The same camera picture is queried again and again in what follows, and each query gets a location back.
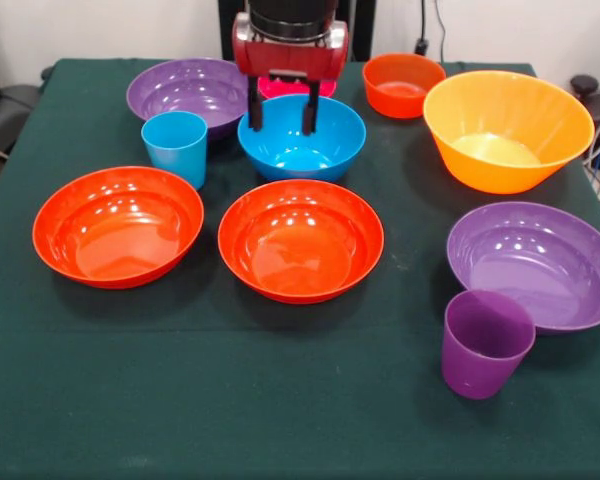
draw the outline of pink bowl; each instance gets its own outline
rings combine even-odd
[[[323,97],[331,97],[336,91],[337,82],[335,80],[327,80],[320,82],[320,95]],[[287,83],[281,80],[271,80],[267,77],[258,79],[258,90],[264,98],[281,97],[282,95],[292,95],[294,93],[309,93],[309,87],[304,83],[295,82]]]

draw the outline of cup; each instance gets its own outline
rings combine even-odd
[[[207,123],[190,112],[155,115],[142,127],[142,140],[154,167],[184,178],[197,190],[207,170]]]
[[[442,375],[463,397],[498,393],[536,338],[531,317],[514,300],[481,290],[463,292],[445,312]]]

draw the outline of dark green cloth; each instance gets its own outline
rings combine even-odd
[[[538,339],[488,401],[457,397],[439,372],[444,308],[460,290],[444,248],[453,222],[526,199],[600,230],[582,167],[524,195],[471,190],[421,119],[367,105],[360,64],[335,97],[368,129],[341,183],[386,233],[362,285],[293,307],[231,275],[215,232],[261,182],[235,136],[210,147],[204,229],[173,272],[128,291],[51,272],[31,243],[44,200],[93,170],[149,164],[125,90],[153,63],[59,62],[0,178],[0,478],[600,478],[600,328]]]

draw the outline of orange-red bowl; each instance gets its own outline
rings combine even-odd
[[[392,118],[421,116],[427,92],[445,77],[440,65],[413,53],[378,55],[362,69],[367,101]]]
[[[99,288],[131,288],[171,270],[202,228],[204,208],[182,178],[117,167],[65,185],[42,206],[33,245],[56,272]]]
[[[353,192],[319,180],[268,183],[229,207],[220,255],[249,287],[283,303],[329,300],[365,278],[382,254],[374,210]]]

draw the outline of orange bowl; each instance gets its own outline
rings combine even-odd
[[[421,116],[427,92],[445,77],[440,65],[413,53],[379,55],[362,69],[369,104],[392,118]]]
[[[220,255],[249,287],[283,303],[329,300],[359,283],[382,254],[378,215],[353,192],[319,180],[258,187],[229,207]]]
[[[117,167],[80,177],[54,193],[33,224],[40,258],[72,280],[131,288],[171,270],[202,228],[196,190],[149,167]]]
[[[535,187],[594,135],[591,116],[572,95],[511,72],[449,77],[427,95],[424,119],[451,174],[488,193]]]

